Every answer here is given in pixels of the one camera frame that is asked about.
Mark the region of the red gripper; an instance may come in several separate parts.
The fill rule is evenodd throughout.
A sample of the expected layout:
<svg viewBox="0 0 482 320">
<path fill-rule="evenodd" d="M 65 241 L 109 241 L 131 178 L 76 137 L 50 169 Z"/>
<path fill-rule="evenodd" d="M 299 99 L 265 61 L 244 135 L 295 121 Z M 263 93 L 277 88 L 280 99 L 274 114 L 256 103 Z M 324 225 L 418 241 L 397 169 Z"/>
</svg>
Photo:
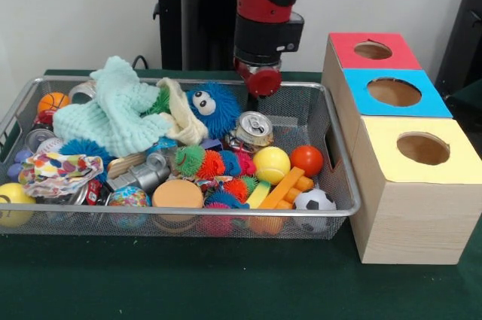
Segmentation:
<svg viewBox="0 0 482 320">
<path fill-rule="evenodd" d="M 256 96 L 270 96 L 281 86 L 280 63 L 272 66 L 252 66 L 235 58 L 233 64 L 250 93 L 246 101 L 246 110 L 258 111 Z"/>
</svg>

